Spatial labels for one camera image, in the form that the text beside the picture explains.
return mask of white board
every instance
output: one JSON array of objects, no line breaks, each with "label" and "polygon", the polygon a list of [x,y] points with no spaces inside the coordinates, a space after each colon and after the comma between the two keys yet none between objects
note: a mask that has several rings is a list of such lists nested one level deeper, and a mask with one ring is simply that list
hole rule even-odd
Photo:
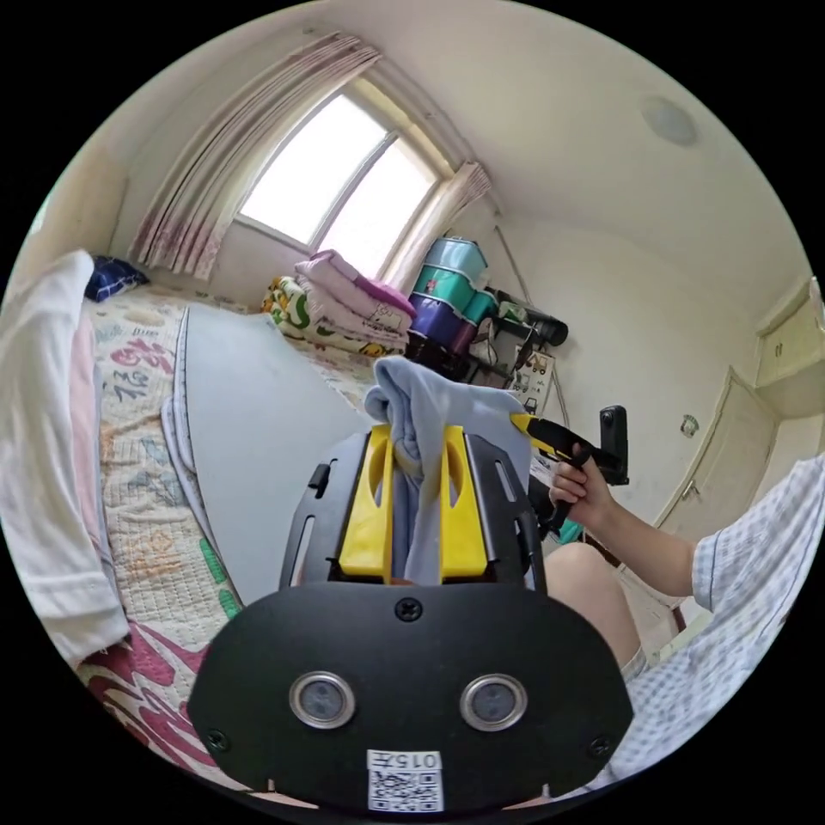
[{"label": "white board", "polygon": [[371,420],[328,387],[268,315],[193,304],[192,455],[227,574],[248,605],[278,589],[292,515],[315,467]]}]

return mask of blue container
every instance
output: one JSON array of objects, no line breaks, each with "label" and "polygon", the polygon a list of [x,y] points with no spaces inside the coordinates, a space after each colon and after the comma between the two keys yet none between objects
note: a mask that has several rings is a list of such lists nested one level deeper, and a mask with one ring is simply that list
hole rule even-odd
[{"label": "blue container", "polygon": [[473,324],[480,324],[488,315],[498,312],[498,301],[491,292],[479,291],[463,311],[464,317]]},{"label": "blue container", "polygon": [[423,266],[412,291],[446,301],[462,315],[477,292],[467,276],[437,266]]},{"label": "blue container", "polygon": [[473,283],[478,281],[481,273],[487,268],[479,245],[475,241],[465,241],[463,238],[438,238],[430,247],[424,263],[461,272]]},{"label": "blue container", "polygon": [[410,303],[418,313],[410,331],[449,347],[464,326],[464,319],[446,302],[413,292]]}]

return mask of window frame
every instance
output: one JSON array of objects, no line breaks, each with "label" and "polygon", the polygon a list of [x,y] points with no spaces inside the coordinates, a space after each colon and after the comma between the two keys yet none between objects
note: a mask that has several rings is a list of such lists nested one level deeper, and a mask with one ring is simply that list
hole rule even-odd
[{"label": "window frame", "polygon": [[[324,236],[333,226],[335,221],[338,219],[340,213],[344,210],[349,199],[352,195],[357,191],[358,187],[364,182],[364,178],[370,173],[371,169],[378,163],[378,161],[383,157],[384,153],[398,140],[404,140],[404,136],[400,133],[400,131],[395,127],[395,124],[389,121],[383,112],[378,110],[377,107],[374,107],[369,101],[364,99],[362,95],[358,93],[357,90],[344,86],[342,89],[339,89],[335,92],[334,95],[330,95],[326,98],[321,104],[311,109],[307,114],[301,118],[298,123],[295,125],[293,129],[290,130],[290,133],[281,141],[278,145],[277,149],[272,153],[272,156],[266,162],[266,165],[260,170],[255,182],[250,189],[252,192],[260,179],[266,174],[269,170],[269,167],[275,163],[275,161],[280,157],[281,152],[286,149],[286,147],[290,144],[290,142],[296,138],[302,131],[303,128],[312,120],[316,114],[318,114],[324,107],[328,106],[334,100],[339,98],[340,96],[344,96],[348,98],[353,104],[357,107],[362,109],[366,112],[376,123],[382,126],[384,129],[387,130],[387,135],[385,138],[364,158],[363,162],[360,166],[358,166],[350,175],[346,183],[341,187],[338,194],[333,198],[333,202],[329,205],[329,208],[324,213],[324,217],[321,219],[321,223],[318,225],[317,229],[313,233],[312,237],[309,239],[309,243],[302,243],[297,239],[286,235],[284,232],[281,232],[275,227],[268,226],[261,221],[255,220],[253,217],[249,217],[244,215],[238,211],[235,215],[234,222],[240,223],[243,226],[246,226],[250,229],[254,229],[257,232],[260,232],[262,235],[267,235],[268,237],[272,238],[274,241],[283,244],[284,246],[294,249],[296,252],[300,252],[301,254],[310,256],[320,251],[320,244],[323,241]],[[406,140],[406,144],[412,149],[415,153],[416,157],[418,158],[420,163],[423,163],[433,174],[434,181],[430,188],[427,190],[424,197],[421,199],[416,210],[410,216],[410,219],[406,222],[404,227],[401,229],[399,236],[395,239],[392,247],[389,249],[387,257],[384,259],[381,268],[376,273],[375,278],[380,280],[387,267],[389,266],[390,261],[393,260],[395,255],[398,253],[398,250],[403,243],[404,239],[406,238],[407,234],[409,233],[412,226],[420,219],[422,212],[429,206],[433,195],[438,190],[438,188],[444,183],[444,176],[435,166],[435,164],[431,161],[431,159],[426,155],[424,151],[422,151],[418,146],[416,146],[413,142],[409,139]]]}]

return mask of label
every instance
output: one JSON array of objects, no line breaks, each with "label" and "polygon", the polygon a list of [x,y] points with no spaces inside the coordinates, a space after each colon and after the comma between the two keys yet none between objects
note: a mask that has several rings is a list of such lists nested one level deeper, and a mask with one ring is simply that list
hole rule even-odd
[{"label": "label", "polygon": [[368,750],[370,810],[432,814],[444,810],[441,754],[436,750]]}]

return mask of white cloth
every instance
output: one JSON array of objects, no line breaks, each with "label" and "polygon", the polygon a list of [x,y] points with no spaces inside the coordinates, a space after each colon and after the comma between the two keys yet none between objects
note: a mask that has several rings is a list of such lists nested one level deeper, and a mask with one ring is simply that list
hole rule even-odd
[{"label": "white cloth", "polygon": [[76,667],[128,626],[83,526],[69,402],[71,343],[94,265],[65,255],[0,314],[0,523],[52,642]]},{"label": "white cloth", "polygon": [[711,623],[628,684],[636,713],[613,759],[569,798],[652,767],[703,728],[753,673],[808,576],[825,526],[825,455],[800,461],[738,522],[700,541],[694,598]]}]

